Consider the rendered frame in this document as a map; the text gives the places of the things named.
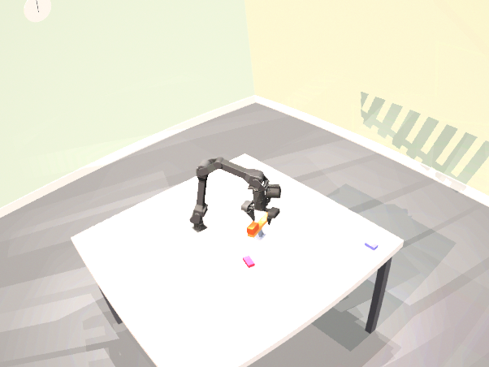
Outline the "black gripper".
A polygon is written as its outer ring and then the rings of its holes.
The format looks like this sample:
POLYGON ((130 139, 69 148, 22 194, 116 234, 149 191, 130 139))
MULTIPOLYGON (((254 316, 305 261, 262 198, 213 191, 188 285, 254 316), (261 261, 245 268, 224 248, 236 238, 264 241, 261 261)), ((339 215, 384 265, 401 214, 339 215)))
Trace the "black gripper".
POLYGON ((252 199, 252 201, 246 200, 241 205, 241 210, 243 210, 253 220, 253 222, 255 222, 254 210, 268 213, 267 214, 268 217, 266 218, 268 225, 271 224, 272 219, 276 219, 281 214, 280 208, 276 208, 276 207, 272 207, 271 209, 267 208, 266 196, 262 200, 255 200, 255 199, 252 199))

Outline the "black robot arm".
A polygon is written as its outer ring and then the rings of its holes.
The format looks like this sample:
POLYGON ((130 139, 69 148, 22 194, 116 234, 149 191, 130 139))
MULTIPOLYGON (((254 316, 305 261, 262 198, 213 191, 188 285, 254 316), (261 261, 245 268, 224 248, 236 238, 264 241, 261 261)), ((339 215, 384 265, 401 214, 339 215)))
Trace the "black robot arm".
POLYGON ((270 180, 260 170, 247 169, 222 157, 202 160, 197 168, 198 189, 197 203, 189 218, 191 227, 196 233, 204 231, 208 227, 204 224, 203 217, 206 216, 208 204, 205 203, 206 183, 208 175, 221 169, 244 179, 248 184, 248 190, 253 190, 253 199, 262 200, 266 196, 266 204, 269 205, 271 198, 281 199, 282 188, 280 184, 269 184, 270 180), (264 184, 262 185, 264 181, 264 184), (265 194, 266 191, 266 194, 265 194))

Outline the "pink rectangular block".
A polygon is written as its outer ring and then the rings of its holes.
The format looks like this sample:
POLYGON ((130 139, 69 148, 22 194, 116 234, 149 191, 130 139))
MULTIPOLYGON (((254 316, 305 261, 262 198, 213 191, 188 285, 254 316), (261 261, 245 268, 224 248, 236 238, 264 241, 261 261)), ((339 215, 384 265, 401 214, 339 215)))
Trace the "pink rectangular block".
POLYGON ((248 266, 248 267, 254 267, 256 266, 255 265, 255 262, 253 261, 253 259, 250 257, 250 256, 247 256, 247 257, 243 257, 243 261, 244 263, 248 266))

